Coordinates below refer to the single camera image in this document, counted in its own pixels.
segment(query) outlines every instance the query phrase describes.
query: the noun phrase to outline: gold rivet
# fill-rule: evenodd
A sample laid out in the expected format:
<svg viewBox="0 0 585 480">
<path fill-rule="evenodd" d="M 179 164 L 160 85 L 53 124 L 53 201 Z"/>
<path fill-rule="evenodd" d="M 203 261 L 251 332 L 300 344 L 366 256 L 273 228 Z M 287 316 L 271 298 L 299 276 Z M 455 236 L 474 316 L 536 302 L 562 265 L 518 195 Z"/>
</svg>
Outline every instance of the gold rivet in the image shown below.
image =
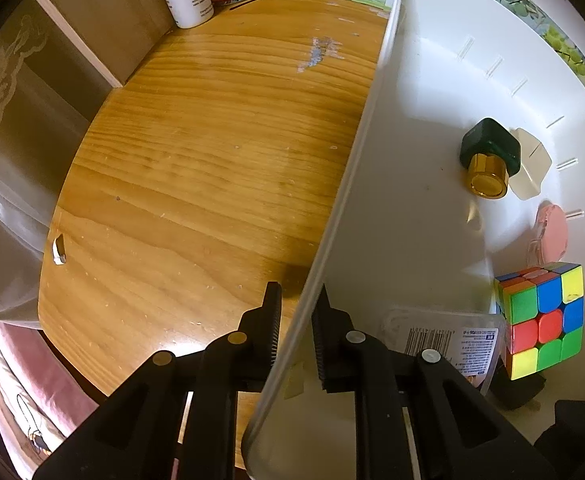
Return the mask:
<svg viewBox="0 0 585 480">
<path fill-rule="evenodd" d="M 172 354 L 166 350 L 157 352 L 152 357 L 152 362 L 157 366 L 166 366 L 170 361 L 172 361 Z"/>
<path fill-rule="evenodd" d="M 228 334 L 228 342 L 233 345 L 241 345 L 248 341 L 248 336 L 243 332 L 233 332 Z"/>
</svg>

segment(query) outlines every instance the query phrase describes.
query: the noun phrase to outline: pink fabric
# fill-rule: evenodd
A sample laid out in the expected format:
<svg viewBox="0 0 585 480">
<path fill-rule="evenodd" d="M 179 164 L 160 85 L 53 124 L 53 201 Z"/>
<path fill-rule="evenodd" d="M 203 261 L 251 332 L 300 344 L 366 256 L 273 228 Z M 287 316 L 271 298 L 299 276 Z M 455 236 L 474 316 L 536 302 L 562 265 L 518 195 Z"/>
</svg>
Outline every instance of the pink fabric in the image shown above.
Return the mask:
<svg viewBox="0 0 585 480">
<path fill-rule="evenodd" d="M 97 404 L 31 328 L 0 322 L 0 350 L 26 392 L 64 436 L 69 436 Z"/>
</svg>

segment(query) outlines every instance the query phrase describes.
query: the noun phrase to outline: green square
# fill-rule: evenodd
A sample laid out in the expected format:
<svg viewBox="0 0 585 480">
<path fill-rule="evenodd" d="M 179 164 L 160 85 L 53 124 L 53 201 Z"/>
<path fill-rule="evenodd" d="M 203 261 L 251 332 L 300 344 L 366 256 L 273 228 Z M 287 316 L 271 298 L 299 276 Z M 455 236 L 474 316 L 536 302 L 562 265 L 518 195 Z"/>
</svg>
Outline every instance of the green square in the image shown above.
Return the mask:
<svg viewBox="0 0 585 480">
<path fill-rule="evenodd" d="M 555 339 L 544 345 L 537 345 L 539 349 L 539 358 L 537 361 L 537 371 L 540 372 L 545 368 L 556 365 L 561 360 L 561 349 L 563 345 L 560 339 Z"/>
<path fill-rule="evenodd" d="M 531 286 L 510 297 L 511 324 L 523 323 L 528 319 L 537 317 L 537 287 Z"/>
<path fill-rule="evenodd" d="M 564 361 L 581 351 L 581 342 L 583 340 L 583 327 L 568 332 L 563 336 L 561 345 L 561 360 Z"/>
</svg>

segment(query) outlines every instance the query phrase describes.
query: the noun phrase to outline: yellow square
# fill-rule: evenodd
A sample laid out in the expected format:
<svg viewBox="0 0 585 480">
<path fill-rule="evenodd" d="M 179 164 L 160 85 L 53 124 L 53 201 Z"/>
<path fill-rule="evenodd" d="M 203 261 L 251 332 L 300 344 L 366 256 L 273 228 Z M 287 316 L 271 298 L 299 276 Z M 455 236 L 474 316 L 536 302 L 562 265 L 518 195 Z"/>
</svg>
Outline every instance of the yellow square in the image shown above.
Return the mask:
<svg viewBox="0 0 585 480">
<path fill-rule="evenodd" d="M 539 349 L 531 348 L 525 352 L 513 354 L 510 371 L 511 380 L 525 377 L 537 371 L 537 361 L 539 358 Z"/>
<path fill-rule="evenodd" d="M 576 267 L 561 275 L 561 291 L 564 303 L 583 297 L 583 267 Z"/>
</svg>

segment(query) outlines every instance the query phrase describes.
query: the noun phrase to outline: wooden panel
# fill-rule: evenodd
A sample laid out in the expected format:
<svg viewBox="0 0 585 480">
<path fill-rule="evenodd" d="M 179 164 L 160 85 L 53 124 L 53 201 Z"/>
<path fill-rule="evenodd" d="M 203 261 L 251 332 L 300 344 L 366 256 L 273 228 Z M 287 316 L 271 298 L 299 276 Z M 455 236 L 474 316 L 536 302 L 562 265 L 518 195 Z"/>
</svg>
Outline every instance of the wooden panel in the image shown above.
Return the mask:
<svg viewBox="0 0 585 480">
<path fill-rule="evenodd" d="M 259 0 L 170 33 L 112 90 L 61 192 L 39 296 L 50 340 L 104 393 L 159 349 L 235 330 L 270 280 L 285 335 L 386 23 L 344 0 Z M 240 396 L 238 443 L 255 398 Z"/>
<path fill-rule="evenodd" d="M 121 82 L 128 79 L 174 23 L 165 0 L 50 2 Z"/>
</svg>

